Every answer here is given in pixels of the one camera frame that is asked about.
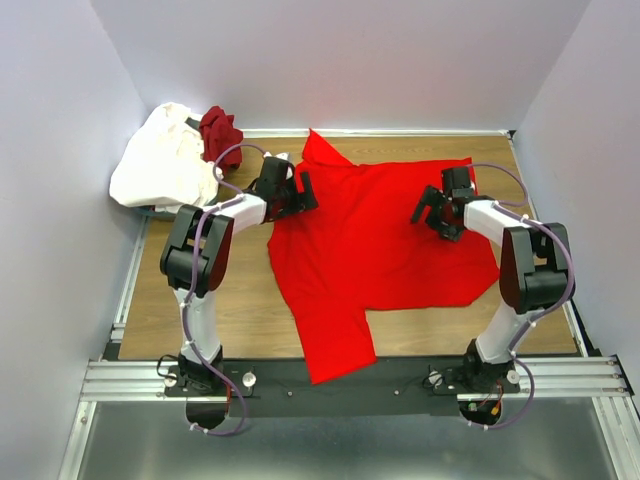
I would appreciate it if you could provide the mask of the bright red t-shirt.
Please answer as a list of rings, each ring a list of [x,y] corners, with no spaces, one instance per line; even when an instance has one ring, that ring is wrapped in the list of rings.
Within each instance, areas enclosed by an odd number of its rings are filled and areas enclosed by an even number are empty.
[[[376,360],[370,310],[465,307],[498,279],[490,242],[467,232],[441,239],[411,216],[427,186],[455,160],[352,163],[311,132],[298,174],[318,205],[278,220],[271,267],[297,328],[313,384]]]

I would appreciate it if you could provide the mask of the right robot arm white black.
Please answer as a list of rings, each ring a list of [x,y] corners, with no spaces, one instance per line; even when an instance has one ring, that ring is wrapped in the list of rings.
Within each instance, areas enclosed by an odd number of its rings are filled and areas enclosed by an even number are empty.
[[[445,169],[441,178],[441,187],[425,188],[411,220],[423,219],[444,240],[457,242],[474,232],[497,245],[501,302],[461,363],[432,371],[425,381],[436,395],[492,393],[518,382],[515,359],[522,341],[574,294],[568,234],[560,223],[539,223],[477,194],[468,166]]]

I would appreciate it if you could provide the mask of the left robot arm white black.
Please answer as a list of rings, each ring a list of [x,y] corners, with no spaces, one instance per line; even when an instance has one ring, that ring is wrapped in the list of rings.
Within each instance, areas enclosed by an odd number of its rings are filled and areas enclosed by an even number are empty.
[[[180,310],[183,344],[177,365],[163,375],[166,392],[207,396],[227,392],[216,325],[216,291],[225,277],[235,234],[318,207],[311,174],[289,157],[264,157],[260,174],[231,199],[183,206],[160,259]]]

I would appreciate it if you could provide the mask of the dark red t-shirt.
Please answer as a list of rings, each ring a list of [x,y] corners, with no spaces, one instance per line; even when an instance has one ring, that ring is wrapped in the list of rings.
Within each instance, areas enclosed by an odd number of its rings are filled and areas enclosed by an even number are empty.
[[[220,106],[212,106],[202,117],[199,132],[204,151],[203,160],[214,162],[227,148],[243,141],[243,132],[234,126],[235,116]]]

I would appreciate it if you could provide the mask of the white t-shirt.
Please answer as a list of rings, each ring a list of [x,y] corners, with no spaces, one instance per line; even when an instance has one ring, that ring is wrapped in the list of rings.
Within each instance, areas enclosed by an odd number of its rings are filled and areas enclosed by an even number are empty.
[[[125,207],[148,207],[161,214],[213,202],[222,171],[203,159],[204,141],[191,125],[201,119],[179,103],[156,107],[128,141],[111,175],[111,198]]]

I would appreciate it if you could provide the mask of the grey laundry basket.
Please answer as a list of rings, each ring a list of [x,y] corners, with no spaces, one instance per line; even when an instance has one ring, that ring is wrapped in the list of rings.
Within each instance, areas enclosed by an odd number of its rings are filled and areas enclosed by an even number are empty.
[[[194,205],[194,208],[206,211],[218,202],[218,198],[214,197],[209,202],[202,205]],[[173,221],[183,207],[183,204],[176,204],[170,206],[140,206],[134,207],[133,210],[143,217],[157,219],[159,221]]]

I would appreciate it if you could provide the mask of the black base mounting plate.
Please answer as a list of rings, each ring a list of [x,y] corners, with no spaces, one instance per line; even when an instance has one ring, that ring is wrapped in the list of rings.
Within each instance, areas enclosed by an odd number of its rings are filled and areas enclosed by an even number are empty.
[[[516,384],[495,387],[492,393],[436,395],[428,374],[461,363],[463,356],[382,357],[373,365],[318,385],[310,381],[302,359],[226,359],[223,374],[231,389],[216,395],[170,395],[163,375],[175,367],[175,356],[156,363],[164,394],[186,402],[186,417],[203,427],[224,419],[347,417],[376,415],[458,416],[477,423],[496,423],[499,404]]]

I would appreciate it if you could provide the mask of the aluminium extrusion frame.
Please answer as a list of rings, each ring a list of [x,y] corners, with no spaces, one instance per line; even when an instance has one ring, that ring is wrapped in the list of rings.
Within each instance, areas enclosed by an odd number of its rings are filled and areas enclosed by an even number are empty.
[[[144,222],[111,337],[83,379],[64,479],[635,479],[639,396],[622,362],[596,354],[571,306],[527,341],[520,388],[496,430],[460,415],[469,395],[426,381],[487,322],[497,294],[466,309],[375,312],[379,361],[312,386],[268,264],[269,226],[239,234],[219,304],[226,370],[244,387],[248,429],[192,432],[188,408],[220,397],[165,392],[174,348],[169,294],[152,273],[167,232]]]

